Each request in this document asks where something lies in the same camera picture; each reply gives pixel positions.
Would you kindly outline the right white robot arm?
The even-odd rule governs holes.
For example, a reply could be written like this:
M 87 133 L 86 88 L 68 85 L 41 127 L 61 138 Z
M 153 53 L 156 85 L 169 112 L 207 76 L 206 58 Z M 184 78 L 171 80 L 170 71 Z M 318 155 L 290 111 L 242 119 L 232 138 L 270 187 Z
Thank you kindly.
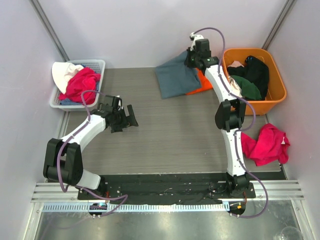
M 227 153 L 225 190 L 230 197 L 236 198 L 241 196 L 250 184 L 241 146 L 241 128 L 245 118 L 246 103 L 232 92 L 219 59 L 212 56 L 209 40 L 200 34 L 190 39 L 192 44 L 187 49 L 185 65 L 199 69 L 212 85 L 218 98 L 219 106 L 214 121 L 221 130 Z

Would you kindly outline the orange t shirt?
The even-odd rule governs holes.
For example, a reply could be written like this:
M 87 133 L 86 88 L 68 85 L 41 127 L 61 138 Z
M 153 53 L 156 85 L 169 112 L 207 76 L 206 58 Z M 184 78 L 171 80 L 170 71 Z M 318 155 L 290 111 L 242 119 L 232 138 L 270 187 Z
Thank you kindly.
M 200 81 L 201 87 L 194 91 L 186 93 L 186 95 L 193 95 L 193 94 L 197 94 L 197 93 L 201 93 L 201 92 L 205 92 L 213 89 L 213 86 L 211 85 L 210 81 L 204 76 L 202 71 L 199 70 L 198 68 L 196 69 L 196 71 L 197 71 L 197 77 Z

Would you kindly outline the grey-blue t shirt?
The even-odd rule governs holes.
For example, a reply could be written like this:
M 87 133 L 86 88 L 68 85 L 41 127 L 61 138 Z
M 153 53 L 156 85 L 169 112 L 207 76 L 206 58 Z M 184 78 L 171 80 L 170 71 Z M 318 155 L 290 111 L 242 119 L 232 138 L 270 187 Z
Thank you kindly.
M 162 99 L 188 94 L 201 88 L 198 72 L 185 65 L 187 51 L 155 68 Z

